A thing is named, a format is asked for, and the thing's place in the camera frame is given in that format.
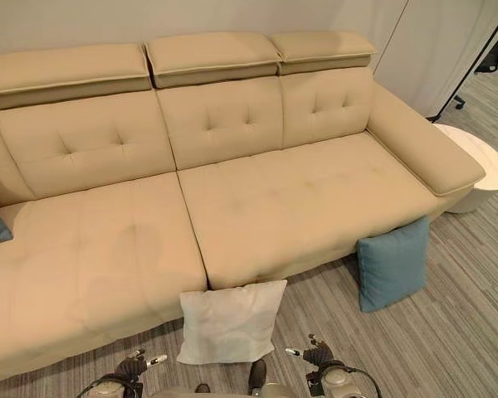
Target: seat cushion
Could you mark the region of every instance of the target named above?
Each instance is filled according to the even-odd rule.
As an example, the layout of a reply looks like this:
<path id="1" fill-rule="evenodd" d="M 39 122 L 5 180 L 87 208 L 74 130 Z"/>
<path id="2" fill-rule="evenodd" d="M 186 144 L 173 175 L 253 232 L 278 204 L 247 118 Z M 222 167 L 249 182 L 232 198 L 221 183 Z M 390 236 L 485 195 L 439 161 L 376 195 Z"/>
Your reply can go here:
<path id="1" fill-rule="evenodd" d="M 365 132 L 178 174 L 214 289 L 338 259 L 455 200 L 433 196 Z"/>
<path id="2" fill-rule="evenodd" d="M 179 318 L 207 287 L 174 172 L 0 215 L 0 379 Z"/>

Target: white wall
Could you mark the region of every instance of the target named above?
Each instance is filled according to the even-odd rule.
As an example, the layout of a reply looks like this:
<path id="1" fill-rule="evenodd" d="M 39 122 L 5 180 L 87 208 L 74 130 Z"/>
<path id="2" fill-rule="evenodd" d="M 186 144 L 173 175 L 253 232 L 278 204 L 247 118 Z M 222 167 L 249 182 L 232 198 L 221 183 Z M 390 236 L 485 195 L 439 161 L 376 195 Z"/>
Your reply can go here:
<path id="1" fill-rule="evenodd" d="M 409 0 L 374 76 L 435 116 L 497 25 L 498 0 Z"/>
<path id="2" fill-rule="evenodd" d="M 187 32 L 256 30 L 269 34 L 306 29 L 355 30 L 382 51 L 406 2 L 0 0 L 0 53 L 101 42 L 147 41 L 157 36 Z"/>

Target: gray striped carpet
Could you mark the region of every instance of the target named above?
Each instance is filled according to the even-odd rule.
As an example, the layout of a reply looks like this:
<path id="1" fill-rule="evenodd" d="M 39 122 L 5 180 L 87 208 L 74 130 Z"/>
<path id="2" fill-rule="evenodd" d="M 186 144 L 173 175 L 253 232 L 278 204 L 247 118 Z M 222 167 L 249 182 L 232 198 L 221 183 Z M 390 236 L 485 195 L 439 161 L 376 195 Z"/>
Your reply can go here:
<path id="1" fill-rule="evenodd" d="M 478 75 L 460 92 L 464 110 L 439 123 L 485 139 L 498 150 L 498 72 Z M 432 224 L 427 288 L 390 308 L 364 314 L 358 307 L 354 256 L 289 279 L 276 320 L 276 350 L 266 357 L 269 381 L 309 396 L 305 363 L 287 357 L 319 334 L 345 363 L 369 371 L 387 397 L 498 397 L 498 195 L 479 210 L 445 214 Z M 0 382 L 0 397 L 72 397 L 128 352 L 144 347 L 169 361 L 144 375 L 144 398 L 170 386 L 208 382 L 216 392 L 244 393 L 249 364 L 185 366 L 175 357 L 182 320 L 164 324 L 39 371 Z M 364 394 L 374 389 L 354 379 Z"/>

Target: round side table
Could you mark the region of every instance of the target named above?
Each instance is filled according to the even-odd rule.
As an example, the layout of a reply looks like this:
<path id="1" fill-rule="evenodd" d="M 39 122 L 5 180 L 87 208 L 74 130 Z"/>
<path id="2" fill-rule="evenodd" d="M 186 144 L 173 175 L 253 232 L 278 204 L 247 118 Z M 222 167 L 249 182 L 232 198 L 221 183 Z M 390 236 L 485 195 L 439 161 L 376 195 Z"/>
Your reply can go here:
<path id="1" fill-rule="evenodd" d="M 447 137 L 467 151 L 485 170 L 486 176 L 474 184 L 472 191 L 447 211 L 466 213 L 498 192 L 498 152 L 488 143 L 461 129 L 434 124 Z"/>

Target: back cushion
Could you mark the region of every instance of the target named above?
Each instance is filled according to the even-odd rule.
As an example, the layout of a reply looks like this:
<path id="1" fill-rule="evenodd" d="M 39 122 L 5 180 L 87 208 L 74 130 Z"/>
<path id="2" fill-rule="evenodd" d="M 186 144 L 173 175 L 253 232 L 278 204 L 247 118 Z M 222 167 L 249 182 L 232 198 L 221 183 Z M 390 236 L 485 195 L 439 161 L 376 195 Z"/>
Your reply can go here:
<path id="1" fill-rule="evenodd" d="M 158 92 L 178 169 L 280 149 L 278 77 Z"/>
<path id="2" fill-rule="evenodd" d="M 36 199 L 175 169 L 152 90 L 3 110 L 0 134 Z"/>
<path id="3" fill-rule="evenodd" d="M 365 67 L 281 76 L 283 148 L 365 130 L 373 97 L 373 74 Z"/>

